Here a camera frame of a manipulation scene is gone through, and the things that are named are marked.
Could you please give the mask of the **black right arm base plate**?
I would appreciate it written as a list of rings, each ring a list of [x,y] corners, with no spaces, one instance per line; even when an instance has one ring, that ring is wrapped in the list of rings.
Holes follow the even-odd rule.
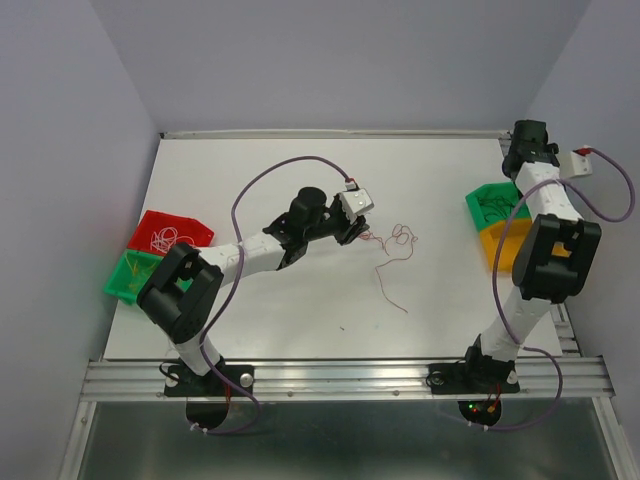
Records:
[[[494,360],[475,346],[468,348],[462,360],[431,363],[427,368],[426,384],[434,395],[520,392],[515,362]]]

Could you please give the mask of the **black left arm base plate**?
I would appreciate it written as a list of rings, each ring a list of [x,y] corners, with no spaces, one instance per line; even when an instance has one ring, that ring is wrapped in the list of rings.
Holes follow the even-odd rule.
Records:
[[[198,376],[180,360],[162,362],[158,369],[165,377],[164,395],[166,397],[224,397],[228,392],[226,384],[213,372]],[[248,374],[253,377],[254,371],[254,367],[248,364],[226,364],[221,369],[221,373],[237,385],[240,384],[243,375]]]

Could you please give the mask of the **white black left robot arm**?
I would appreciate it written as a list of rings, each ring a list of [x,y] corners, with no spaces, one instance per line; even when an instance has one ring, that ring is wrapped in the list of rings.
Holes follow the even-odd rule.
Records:
[[[199,393],[213,393],[222,384],[221,355],[206,332],[221,288],[293,265],[312,241],[332,237],[348,245],[368,229],[365,215],[374,202],[365,189],[351,186],[330,205],[326,201],[322,190],[304,187],[286,212],[244,240],[203,249],[177,243],[139,291],[138,307],[166,335]]]

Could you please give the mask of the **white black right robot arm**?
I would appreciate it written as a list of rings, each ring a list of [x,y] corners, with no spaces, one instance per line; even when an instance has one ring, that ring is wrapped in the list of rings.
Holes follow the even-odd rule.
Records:
[[[569,200],[558,154],[544,122],[515,123],[502,171],[521,194],[532,225],[514,259],[509,297],[496,302],[498,318],[468,348],[460,366],[461,381],[472,390],[508,383],[539,320],[586,282],[602,231]]]

